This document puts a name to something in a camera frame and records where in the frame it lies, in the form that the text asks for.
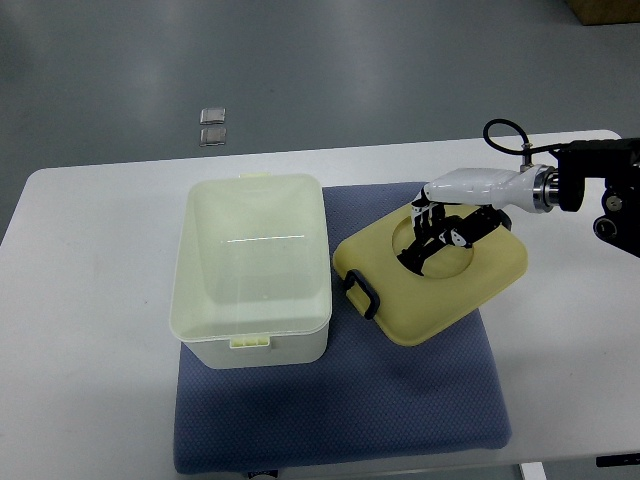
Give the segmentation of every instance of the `blue cloth pad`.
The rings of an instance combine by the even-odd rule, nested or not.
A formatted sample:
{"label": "blue cloth pad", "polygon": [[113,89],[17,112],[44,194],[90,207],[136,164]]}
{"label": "blue cloth pad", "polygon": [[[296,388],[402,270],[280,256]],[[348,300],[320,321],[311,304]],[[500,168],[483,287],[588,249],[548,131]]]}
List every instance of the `blue cloth pad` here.
{"label": "blue cloth pad", "polygon": [[[421,186],[325,188],[331,253]],[[401,347],[356,312],[335,272],[332,282],[327,350],[315,362],[214,370],[182,346],[178,472],[250,472],[507,444],[511,427],[477,310],[417,347]]]}

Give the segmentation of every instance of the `plastic storage box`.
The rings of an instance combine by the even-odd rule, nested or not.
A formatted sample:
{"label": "plastic storage box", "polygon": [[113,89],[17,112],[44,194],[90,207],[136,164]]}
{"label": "plastic storage box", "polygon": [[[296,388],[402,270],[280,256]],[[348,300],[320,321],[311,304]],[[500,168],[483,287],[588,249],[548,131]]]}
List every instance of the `plastic storage box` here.
{"label": "plastic storage box", "polygon": [[306,363],[327,345],[331,273],[318,181],[211,180],[189,192],[171,329],[208,367]]}

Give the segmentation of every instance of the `circular opening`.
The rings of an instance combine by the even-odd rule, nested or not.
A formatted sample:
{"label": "circular opening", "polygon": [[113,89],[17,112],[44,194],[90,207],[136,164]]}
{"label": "circular opening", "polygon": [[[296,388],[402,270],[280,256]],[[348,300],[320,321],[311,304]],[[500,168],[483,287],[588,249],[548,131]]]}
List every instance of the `circular opening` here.
{"label": "circular opening", "polygon": [[[393,253],[398,256],[414,240],[411,218],[407,217],[398,224],[393,232],[391,241]],[[427,258],[422,267],[422,274],[425,277],[435,279],[455,277],[464,272],[472,259],[473,247],[462,248],[445,245],[442,250]]]}

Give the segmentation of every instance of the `yellow plastic container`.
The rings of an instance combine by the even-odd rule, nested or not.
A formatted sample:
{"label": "yellow plastic container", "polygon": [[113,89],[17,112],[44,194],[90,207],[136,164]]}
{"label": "yellow plastic container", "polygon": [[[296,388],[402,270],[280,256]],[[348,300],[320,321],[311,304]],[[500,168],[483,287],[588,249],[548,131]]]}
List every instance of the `yellow plastic container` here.
{"label": "yellow plastic container", "polygon": [[[475,209],[451,205],[446,213],[464,218]],[[374,320],[387,337],[403,346],[433,337],[527,270],[524,245],[500,226],[470,249],[444,247],[427,259],[424,276],[416,275],[396,257],[415,238],[410,215],[410,205],[399,208],[345,239],[333,255],[342,279],[353,278],[353,272],[359,277],[347,291],[358,312],[371,311],[373,301],[365,290],[373,290],[379,299]]]}

